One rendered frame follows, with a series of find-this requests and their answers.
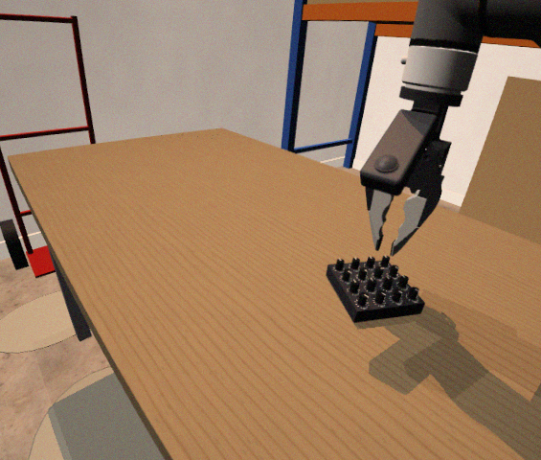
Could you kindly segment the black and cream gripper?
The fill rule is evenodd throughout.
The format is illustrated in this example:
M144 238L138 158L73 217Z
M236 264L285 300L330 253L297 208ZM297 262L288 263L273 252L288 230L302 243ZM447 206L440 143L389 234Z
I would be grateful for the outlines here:
M398 237L392 243L390 256L396 254L406 244L433 213L440 201L441 183L444 179L444 175L441 174L452 144L452 142L441 140L440 134L448 107L461 106L462 97L462 94L443 94L401 86L399 98L414 101L411 111L437 115L438 122L436 132L431 139L432 144L430 141L405 186L410 188L414 195L408 197L404 203L405 219L398 228ZM372 240L375 250L378 251L383 239L382 227L394 195L366 187L366 199Z

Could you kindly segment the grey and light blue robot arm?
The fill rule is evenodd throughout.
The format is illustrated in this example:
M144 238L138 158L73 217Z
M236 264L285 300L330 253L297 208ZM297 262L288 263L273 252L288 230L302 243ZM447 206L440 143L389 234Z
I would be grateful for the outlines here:
M484 36L532 40L541 48L541 0L418 0L409 46L425 46L409 47L401 58L405 87L465 92ZM400 109L360 170L361 185L399 196L437 122L437 115Z

